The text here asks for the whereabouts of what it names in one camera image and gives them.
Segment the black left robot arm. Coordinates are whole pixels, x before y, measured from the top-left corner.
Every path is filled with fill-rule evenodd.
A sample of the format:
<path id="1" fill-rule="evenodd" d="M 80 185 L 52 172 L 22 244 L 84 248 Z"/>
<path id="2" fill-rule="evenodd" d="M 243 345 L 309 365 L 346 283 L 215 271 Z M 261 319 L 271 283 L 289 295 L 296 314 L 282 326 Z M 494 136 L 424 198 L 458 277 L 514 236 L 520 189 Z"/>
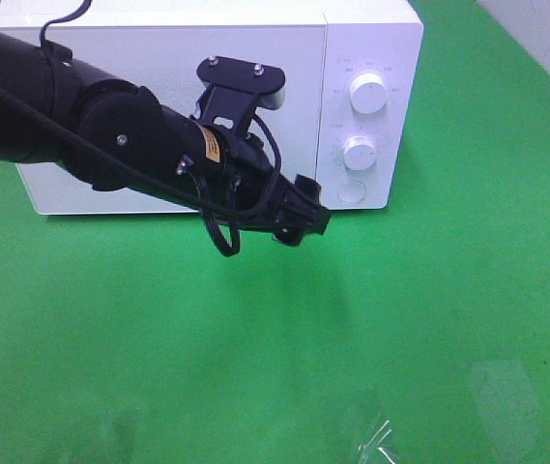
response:
<path id="1" fill-rule="evenodd" d="M 205 89 L 187 117 L 58 43 L 0 33 L 0 160 L 53 162 L 96 191 L 132 189 L 192 208 L 226 256 L 244 230 L 288 246 L 323 234 L 331 214 L 319 184 L 286 179 L 271 132 L 249 129 L 258 108 L 274 107 L 284 72 L 218 57 L 197 74 Z"/>

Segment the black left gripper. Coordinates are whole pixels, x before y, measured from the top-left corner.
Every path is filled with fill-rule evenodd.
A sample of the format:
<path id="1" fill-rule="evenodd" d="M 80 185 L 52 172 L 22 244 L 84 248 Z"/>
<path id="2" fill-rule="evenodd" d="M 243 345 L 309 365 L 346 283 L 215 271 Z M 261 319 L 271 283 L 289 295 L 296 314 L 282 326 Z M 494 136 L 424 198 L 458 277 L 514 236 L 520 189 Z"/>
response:
<path id="1" fill-rule="evenodd" d="M 228 209 L 201 210 L 210 236 L 241 230 L 271 232 L 276 241 L 298 246 L 306 234 L 323 235 L 331 211 L 320 203 L 321 186 L 298 174 L 295 185 L 280 175 L 280 152 L 270 140 L 275 162 L 270 163 L 258 137 L 206 137 L 201 166 L 201 199 Z"/>

